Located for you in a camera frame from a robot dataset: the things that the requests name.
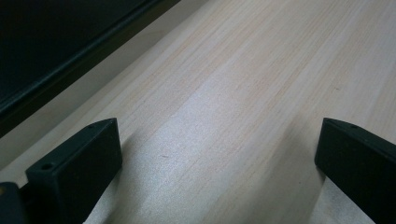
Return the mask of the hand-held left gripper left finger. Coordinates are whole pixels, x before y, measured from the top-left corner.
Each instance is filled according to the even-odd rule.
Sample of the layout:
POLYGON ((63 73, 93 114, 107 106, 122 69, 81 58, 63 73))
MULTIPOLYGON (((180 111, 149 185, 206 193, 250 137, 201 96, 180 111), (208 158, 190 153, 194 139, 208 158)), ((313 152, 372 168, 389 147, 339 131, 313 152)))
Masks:
POLYGON ((86 126, 26 171, 35 224, 82 224, 122 165, 116 119, 86 126))

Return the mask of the black frame bar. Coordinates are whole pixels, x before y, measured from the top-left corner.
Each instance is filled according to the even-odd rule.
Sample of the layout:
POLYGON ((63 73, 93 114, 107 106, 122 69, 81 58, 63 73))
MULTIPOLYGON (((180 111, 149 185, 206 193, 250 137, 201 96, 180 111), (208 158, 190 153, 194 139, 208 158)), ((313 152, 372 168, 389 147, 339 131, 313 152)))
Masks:
POLYGON ((0 0, 0 138, 180 0, 0 0))

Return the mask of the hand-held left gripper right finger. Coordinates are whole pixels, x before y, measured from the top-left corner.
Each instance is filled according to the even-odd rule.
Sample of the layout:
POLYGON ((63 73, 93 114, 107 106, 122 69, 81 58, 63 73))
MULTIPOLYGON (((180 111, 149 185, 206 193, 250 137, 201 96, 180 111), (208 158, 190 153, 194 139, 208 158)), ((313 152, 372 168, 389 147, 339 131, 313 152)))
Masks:
POLYGON ((396 224, 396 145, 325 118, 315 165, 375 224, 396 224))

